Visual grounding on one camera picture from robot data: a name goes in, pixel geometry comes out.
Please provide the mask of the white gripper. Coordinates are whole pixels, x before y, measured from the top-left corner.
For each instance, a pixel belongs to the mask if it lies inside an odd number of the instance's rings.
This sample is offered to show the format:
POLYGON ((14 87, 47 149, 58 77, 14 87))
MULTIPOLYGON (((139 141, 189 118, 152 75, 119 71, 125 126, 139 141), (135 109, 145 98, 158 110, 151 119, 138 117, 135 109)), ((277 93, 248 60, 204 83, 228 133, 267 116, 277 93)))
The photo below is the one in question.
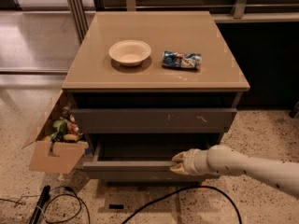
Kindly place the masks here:
POLYGON ((207 151, 190 149, 182 151, 172 158, 172 162, 178 163, 170 167, 170 171, 178 175, 206 175, 209 173, 207 164, 207 151))

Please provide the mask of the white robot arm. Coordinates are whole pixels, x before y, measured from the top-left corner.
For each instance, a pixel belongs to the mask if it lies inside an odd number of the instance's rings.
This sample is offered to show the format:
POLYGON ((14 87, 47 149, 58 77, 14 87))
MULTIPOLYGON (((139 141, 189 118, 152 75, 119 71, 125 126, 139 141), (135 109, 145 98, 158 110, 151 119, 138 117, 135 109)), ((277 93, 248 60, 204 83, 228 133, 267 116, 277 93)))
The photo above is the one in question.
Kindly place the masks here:
POLYGON ((179 175, 247 175, 299 198, 299 163, 244 155, 230 147, 182 151, 172 158, 170 171, 179 175))

